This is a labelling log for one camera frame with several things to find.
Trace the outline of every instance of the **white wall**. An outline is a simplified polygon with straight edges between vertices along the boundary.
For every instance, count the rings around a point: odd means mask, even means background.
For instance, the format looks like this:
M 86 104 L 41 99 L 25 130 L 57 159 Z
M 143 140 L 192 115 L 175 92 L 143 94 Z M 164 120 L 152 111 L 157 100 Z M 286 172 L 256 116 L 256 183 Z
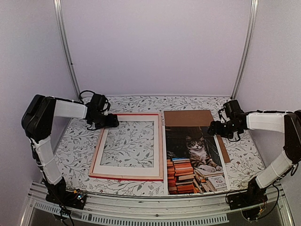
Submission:
M 40 178 L 22 115 L 35 94 L 75 96 L 53 1 L 2 1 L 0 53 L 0 225 L 16 226 L 30 185 Z M 54 141 L 65 123 L 56 121 Z
M 82 90 L 230 96 L 251 1 L 64 0 Z
M 245 111 L 301 109 L 301 1 L 259 1 L 258 14 L 238 94 Z M 266 165 L 281 152 L 284 135 L 252 133 Z M 301 222 L 301 170 L 282 180 L 296 225 Z

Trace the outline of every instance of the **robotic arm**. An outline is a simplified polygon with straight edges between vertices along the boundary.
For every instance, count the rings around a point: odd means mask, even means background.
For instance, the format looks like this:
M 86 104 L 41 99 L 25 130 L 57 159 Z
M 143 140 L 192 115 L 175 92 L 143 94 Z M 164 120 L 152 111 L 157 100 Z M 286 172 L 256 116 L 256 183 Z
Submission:
M 42 95 L 33 98 L 22 118 L 22 127 L 30 140 L 32 156 L 43 174 L 48 189 L 47 201 L 77 209 L 83 209 L 86 201 L 85 193 L 79 189 L 66 191 L 66 182 L 55 163 L 50 143 L 53 118 L 57 116 L 85 119 L 90 125 L 94 123 L 95 129 L 117 127 L 117 116 L 104 114 L 109 108 L 108 99 L 99 94 L 94 94 L 86 105 Z
M 285 134 L 283 151 L 265 170 L 249 181 L 247 191 L 228 196 L 231 209 L 267 201 L 266 188 L 293 170 L 292 168 L 298 166 L 301 160 L 301 110 L 294 113 L 276 111 L 245 113 L 238 101 L 232 100 L 225 103 L 223 109 L 219 111 L 220 118 L 223 118 L 221 111 L 225 111 L 230 120 L 211 122 L 208 133 L 212 136 L 217 134 L 232 139 L 234 133 L 239 137 L 239 134 L 247 129 L 263 129 Z

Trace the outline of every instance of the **brown board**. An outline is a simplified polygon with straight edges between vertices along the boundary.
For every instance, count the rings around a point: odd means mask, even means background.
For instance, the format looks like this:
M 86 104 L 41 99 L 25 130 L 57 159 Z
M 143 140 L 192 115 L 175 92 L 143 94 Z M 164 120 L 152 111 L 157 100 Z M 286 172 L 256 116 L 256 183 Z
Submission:
M 210 110 L 195 111 L 164 111 L 165 126 L 187 127 L 187 126 L 210 126 L 213 121 Z M 229 155 L 222 138 L 217 136 L 225 163 L 230 162 Z

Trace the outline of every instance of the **tabby kitten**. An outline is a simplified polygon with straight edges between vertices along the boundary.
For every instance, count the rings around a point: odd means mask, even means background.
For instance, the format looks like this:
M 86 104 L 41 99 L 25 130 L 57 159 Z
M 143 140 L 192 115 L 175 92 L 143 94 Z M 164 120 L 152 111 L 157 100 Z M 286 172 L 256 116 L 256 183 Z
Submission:
M 209 172 L 222 171 L 222 167 L 217 165 L 206 152 L 205 139 L 192 139 L 186 136 L 186 146 L 189 151 L 189 158 L 194 168 L 200 168 Z

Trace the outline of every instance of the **empty picture frame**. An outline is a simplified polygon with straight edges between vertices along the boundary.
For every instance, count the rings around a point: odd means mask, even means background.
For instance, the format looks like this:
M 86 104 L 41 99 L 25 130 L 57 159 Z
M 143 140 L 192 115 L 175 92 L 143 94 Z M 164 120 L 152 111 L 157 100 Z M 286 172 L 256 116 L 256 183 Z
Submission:
M 118 113 L 117 128 L 102 129 L 92 159 L 93 178 L 163 181 L 160 113 Z

